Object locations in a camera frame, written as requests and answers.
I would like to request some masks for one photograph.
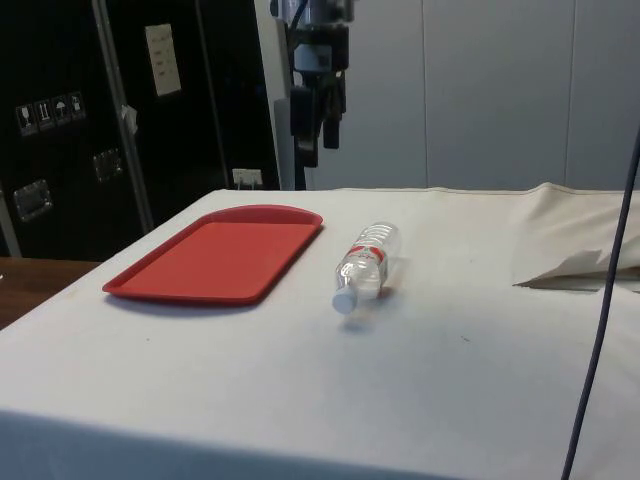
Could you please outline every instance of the wooden surface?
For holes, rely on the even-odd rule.
[[[0,330],[97,267],[94,262],[0,257]]]

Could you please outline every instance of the plastic bottle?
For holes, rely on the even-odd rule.
[[[338,290],[333,307],[348,315],[360,301],[376,298],[387,280],[389,260],[399,249],[395,225],[376,222],[364,229],[336,270]]]

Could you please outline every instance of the wall outlet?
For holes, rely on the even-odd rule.
[[[240,188],[261,188],[262,171],[248,168],[233,169],[233,183]]]

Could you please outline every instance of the bottle cap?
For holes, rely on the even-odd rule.
[[[356,309],[358,297],[353,287],[347,285],[339,289],[333,296],[333,308],[343,315],[349,315]]]

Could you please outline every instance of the red tray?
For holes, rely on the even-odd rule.
[[[254,205],[205,215],[103,290],[119,297],[252,305],[262,300],[322,228],[293,207]]]

